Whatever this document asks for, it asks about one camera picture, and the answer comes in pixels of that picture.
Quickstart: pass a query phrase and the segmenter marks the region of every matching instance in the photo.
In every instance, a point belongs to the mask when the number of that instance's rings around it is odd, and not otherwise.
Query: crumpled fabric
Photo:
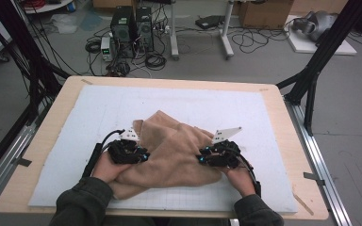
[[[114,197],[128,199],[149,188],[203,186],[218,182],[222,175],[198,162],[199,149],[211,145],[213,135],[157,111],[149,119],[136,120],[133,128],[146,148],[148,161],[123,171],[109,185]]]

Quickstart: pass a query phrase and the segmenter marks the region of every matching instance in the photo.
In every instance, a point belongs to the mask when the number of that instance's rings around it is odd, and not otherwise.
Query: person's left hand
[[[110,154],[103,152],[93,169],[91,177],[96,177],[109,183],[114,181],[122,171],[127,170],[131,166],[131,164],[114,164]]]

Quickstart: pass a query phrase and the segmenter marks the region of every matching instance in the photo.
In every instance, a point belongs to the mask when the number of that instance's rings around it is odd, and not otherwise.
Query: computer tower
[[[140,47],[147,51],[154,51],[154,34],[152,32],[152,10],[148,7],[136,9],[135,17],[137,21]]]
[[[129,6],[116,7],[110,23],[113,39],[119,42],[130,42],[137,38],[133,8]]]

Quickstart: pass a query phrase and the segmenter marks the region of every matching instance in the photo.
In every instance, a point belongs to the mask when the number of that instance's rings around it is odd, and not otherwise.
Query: electronic device
[[[334,24],[337,15],[326,11],[310,11],[305,17],[293,20],[292,29],[301,30],[312,41],[319,42]]]
[[[234,141],[228,139],[238,133],[242,128],[218,130],[212,139],[212,146],[200,149],[200,154],[196,155],[198,162],[210,167],[228,167],[235,169],[242,165],[248,170],[254,184],[255,193],[261,197],[261,184],[255,178],[254,168],[240,154],[239,146]]]
[[[114,50],[110,40],[110,37],[103,37],[101,40],[101,53],[102,58],[106,62],[113,60]]]
[[[195,21],[195,24],[206,30],[211,27],[216,27],[220,24],[223,24],[225,20],[224,16],[208,16]]]
[[[130,42],[137,38],[137,26],[133,8],[129,6],[116,7],[110,23],[113,39],[119,42]]]
[[[136,8],[135,20],[137,22],[140,47],[147,51],[154,51],[154,33],[152,32],[152,10],[148,7]]]
[[[105,145],[106,141],[114,134],[119,134],[120,139],[115,139]],[[89,177],[91,175],[99,157],[106,149],[110,154],[110,158],[116,164],[137,164],[147,161],[150,154],[147,149],[137,145],[139,140],[140,138],[132,128],[128,130],[115,130],[109,133],[102,143],[96,143],[90,160],[84,168],[82,177]]]
[[[116,51],[118,58],[134,58],[135,56],[135,49],[133,47],[134,42],[118,42],[116,44]]]

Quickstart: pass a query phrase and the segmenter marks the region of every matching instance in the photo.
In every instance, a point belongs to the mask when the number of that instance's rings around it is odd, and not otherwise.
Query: hand
[[[91,177],[96,177],[109,183],[114,181],[124,170],[130,168],[131,164],[114,164],[108,152],[103,152],[93,169]]]
[[[244,167],[235,169],[218,168],[228,178],[231,185],[239,192],[242,197],[255,194],[255,187],[249,171]]]

